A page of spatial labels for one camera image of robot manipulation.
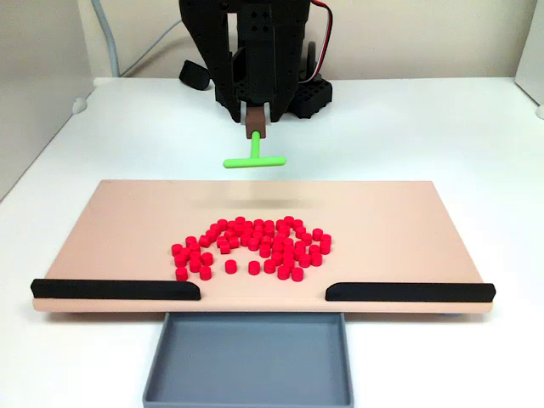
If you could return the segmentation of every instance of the white table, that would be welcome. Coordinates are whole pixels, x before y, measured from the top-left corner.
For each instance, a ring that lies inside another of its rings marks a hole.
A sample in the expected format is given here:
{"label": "white table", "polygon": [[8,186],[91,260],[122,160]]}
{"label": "white table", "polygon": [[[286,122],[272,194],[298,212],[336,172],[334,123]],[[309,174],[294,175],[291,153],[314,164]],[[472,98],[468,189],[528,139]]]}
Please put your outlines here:
{"label": "white table", "polygon": [[101,179],[430,179],[485,281],[491,314],[349,316],[356,407],[538,406],[544,310],[544,121],[511,78],[334,82],[312,120],[284,116],[248,156],[241,125],[178,80],[97,81],[0,204],[0,406],[139,407],[161,314],[31,306]]}

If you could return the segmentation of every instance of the gray cable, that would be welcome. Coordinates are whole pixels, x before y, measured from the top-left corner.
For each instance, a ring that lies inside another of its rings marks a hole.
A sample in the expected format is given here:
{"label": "gray cable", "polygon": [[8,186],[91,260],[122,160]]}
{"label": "gray cable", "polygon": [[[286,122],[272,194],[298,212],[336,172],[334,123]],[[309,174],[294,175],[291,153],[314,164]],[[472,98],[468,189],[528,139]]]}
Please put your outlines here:
{"label": "gray cable", "polygon": [[119,77],[119,60],[117,59],[116,40],[113,38],[108,19],[105,18],[104,9],[100,0],[91,0],[94,7],[96,17],[99,19],[100,27],[104,33],[105,41],[108,44],[108,53],[110,55],[111,75],[113,77]]}
{"label": "gray cable", "polygon": [[181,23],[181,20],[176,21],[166,31],[162,33],[160,37],[158,37],[155,42],[151,44],[149,48],[147,48],[147,51],[145,51],[138,59],[136,59],[132,65],[130,65],[122,74],[121,77],[124,77],[127,72],[132,70],[136,64],[138,64],[163,38],[166,36],[175,26],[177,26],[179,23]]}

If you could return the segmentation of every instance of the cable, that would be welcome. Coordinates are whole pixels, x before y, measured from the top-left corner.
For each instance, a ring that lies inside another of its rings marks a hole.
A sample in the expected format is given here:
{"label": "cable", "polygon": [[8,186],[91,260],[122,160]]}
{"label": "cable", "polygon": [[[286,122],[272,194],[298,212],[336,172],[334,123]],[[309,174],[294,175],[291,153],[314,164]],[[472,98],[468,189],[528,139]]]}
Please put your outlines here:
{"label": "cable", "polygon": [[147,48],[147,51],[145,51],[138,59],[136,59],[132,65],[130,65],[122,74],[121,74],[121,77],[124,77],[125,74],[127,74],[127,72],[129,72],[130,70],[132,70],[136,64],[138,64],[163,38],[164,36],[166,36],[175,26],[177,26],[179,23],[181,23],[181,20],[178,20],[176,21],[175,23],[173,23],[172,25],[170,25],[170,27],[168,27],[168,29],[166,31],[164,31],[162,33],[162,35],[160,37],[158,37],[155,42],[153,42],[151,44],[151,46],[149,48]]}
{"label": "cable", "polygon": [[325,60],[325,54],[326,50],[329,47],[329,41],[331,40],[331,33],[332,33],[332,11],[325,3],[320,2],[319,0],[311,0],[312,4],[314,6],[321,7],[323,9],[326,9],[328,13],[328,21],[327,21],[327,28],[326,28],[326,34],[325,38],[323,38],[323,45],[321,47],[320,57],[317,60],[317,65],[315,66],[315,70],[312,73],[310,77],[307,79],[300,81],[299,83],[308,83],[310,81],[313,81],[315,77],[317,77],[317,74],[320,73],[321,66],[323,65],[323,61]]}
{"label": "cable", "polygon": [[104,9],[100,0],[91,0],[96,17],[99,19],[100,27],[104,33],[105,41],[108,44],[108,54],[110,55],[111,75],[119,77],[119,60],[117,59],[116,40],[113,38],[108,19],[105,17]]}
{"label": "cable", "polygon": [[102,32],[104,33],[105,41],[108,44],[108,54],[110,55],[110,65],[111,65],[111,75],[115,78],[124,77],[130,70],[132,70],[175,26],[181,23],[181,20],[176,21],[170,25],[166,31],[164,31],[160,37],[158,37],[155,42],[151,44],[147,50],[140,55],[125,71],[119,73],[119,59],[117,58],[117,48],[116,41],[111,32],[110,25],[108,24],[108,19],[105,16],[104,9],[100,0],[91,0],[91,3],[94,7],[94,12],[96,17],[99,19],[100,27],[102,27]]}

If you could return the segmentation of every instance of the white wall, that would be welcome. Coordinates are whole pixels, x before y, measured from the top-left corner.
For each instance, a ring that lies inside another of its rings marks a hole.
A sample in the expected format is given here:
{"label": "white wall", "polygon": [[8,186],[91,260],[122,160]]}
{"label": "white wall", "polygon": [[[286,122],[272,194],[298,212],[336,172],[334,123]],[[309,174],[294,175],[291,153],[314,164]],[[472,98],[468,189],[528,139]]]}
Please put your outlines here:
{"label": "white wall", "polygon": [[0,200],[93,88],[72,0],[0,0]]}
{"label": "white wall", "polygon": [[544,105],[544,0],[536,6],[524,53],[519,61],[516,83]]}
{"label": "white wall", "polygon": [[[111,74],[90,0],[78,0],[93,74]],[[323,74],[337,78],[513,77],[536,0],[328,0],[335,28]],[[177,0],[102,0],[121,68],[179,19]],[[312,7],[307,39],[320,44],[325,12]],[[184,27],[174,29],[134,70],[176,77],[201,63]]]}

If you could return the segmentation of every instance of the wooden board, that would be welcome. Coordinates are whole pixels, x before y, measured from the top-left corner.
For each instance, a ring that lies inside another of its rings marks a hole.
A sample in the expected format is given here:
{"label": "wooden board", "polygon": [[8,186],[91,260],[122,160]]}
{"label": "wooden board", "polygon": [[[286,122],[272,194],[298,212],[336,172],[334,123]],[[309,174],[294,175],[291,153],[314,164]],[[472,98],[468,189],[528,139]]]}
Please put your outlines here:
{"label": "wooden board", "polygon": [[[36,298],[42,311],[329,311],[482,313],[492,303],[327,302],[336,282],[481,283],[430,182],[230,182],[105,180],[46,278],[174,281],[171,245],[219,218],[301,218],[332,235],[331,254],[303,282],[247,273],[247,248],[219,255],[200,301]],[[240,265],[224,273],[224,261]]]}

